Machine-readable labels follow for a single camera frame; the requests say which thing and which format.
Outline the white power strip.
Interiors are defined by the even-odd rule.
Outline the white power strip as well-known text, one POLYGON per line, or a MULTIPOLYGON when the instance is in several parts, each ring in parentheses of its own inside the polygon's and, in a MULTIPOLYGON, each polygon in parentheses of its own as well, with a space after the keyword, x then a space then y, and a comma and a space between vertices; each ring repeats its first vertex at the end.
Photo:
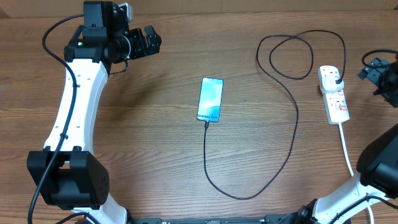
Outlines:
MULTIPOLYGON (((319 85, 321 77, 338 77, 339 71, 331 65, 323 65, 318 69, 319 85)), ((342 124, 349 120, 348 106, 343 89, 334 93, 322 93, 326 117, 329 124, 342 124)))

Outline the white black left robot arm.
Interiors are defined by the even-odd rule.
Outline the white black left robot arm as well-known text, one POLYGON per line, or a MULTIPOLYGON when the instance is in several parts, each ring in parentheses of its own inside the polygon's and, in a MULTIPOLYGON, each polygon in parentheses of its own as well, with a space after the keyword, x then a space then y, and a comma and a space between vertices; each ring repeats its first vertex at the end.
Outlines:
POLYGON ((152 26, 129 27, 128 3, 85 1, 82 16, 59 58, 65 86, 55 124, 42 150, 27 157, 37 186, 31 205, 43 198, 87 223, 132 223, 129 210, 110 195, 109 173, 94 155, 93 130, 112 65, 159 53, 162 39, 152 26))

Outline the blue Galaxy smartphone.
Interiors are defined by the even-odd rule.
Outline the blue Galaxy smartphone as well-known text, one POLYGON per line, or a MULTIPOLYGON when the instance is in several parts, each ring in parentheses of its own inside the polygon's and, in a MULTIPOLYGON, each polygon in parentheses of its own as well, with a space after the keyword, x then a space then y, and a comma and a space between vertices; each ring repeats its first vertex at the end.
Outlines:
POLYGON ((197 109, 197 120, 217 123, 220 120, 224 81, 203 78, 197 109))

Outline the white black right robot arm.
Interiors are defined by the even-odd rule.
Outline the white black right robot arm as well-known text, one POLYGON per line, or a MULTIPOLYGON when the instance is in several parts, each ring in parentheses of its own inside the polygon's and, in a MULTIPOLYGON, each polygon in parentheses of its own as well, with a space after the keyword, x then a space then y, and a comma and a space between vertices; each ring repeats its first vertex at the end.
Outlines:
MULTIPOLYGON (((372 50, 361 59, 364 69, 358 74, 376 86, 374 95, 381 95, 397 107, 397 62, 374 59, 367 64, 364 59, 375 53, 397 54, 396 50, 372 50)), ((385 203, 397 198, 397 126, 393 126, 361 153, 357 173, 332 194, 311 201, 297 212, 286 215, 279 223, 350 223, 351 217, 375 203, 385 203)))

